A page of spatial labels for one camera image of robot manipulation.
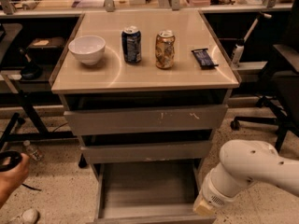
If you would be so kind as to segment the person's hand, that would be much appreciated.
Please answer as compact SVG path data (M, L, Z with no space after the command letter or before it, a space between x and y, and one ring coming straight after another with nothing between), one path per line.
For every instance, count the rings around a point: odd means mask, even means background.
M3 205L13 191L18 188L29 174L30 158L22 153L21 162L13 169L0 173L0 204Z

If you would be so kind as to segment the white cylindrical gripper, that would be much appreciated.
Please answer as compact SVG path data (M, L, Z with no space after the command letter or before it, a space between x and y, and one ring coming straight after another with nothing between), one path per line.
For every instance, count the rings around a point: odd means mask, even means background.
M212 169L205 177L202 187L193 204L193 212L199 216L207 217L235 200L231 191L222 191L233 184L232 177L225 172L216 172Z

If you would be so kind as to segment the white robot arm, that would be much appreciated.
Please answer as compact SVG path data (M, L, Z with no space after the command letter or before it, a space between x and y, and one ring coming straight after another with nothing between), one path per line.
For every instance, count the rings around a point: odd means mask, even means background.
M299 161L281 157L264 141L231 140L220 149L220 162L206 175L193 212L209 216L232 203L257 181L299 196Z

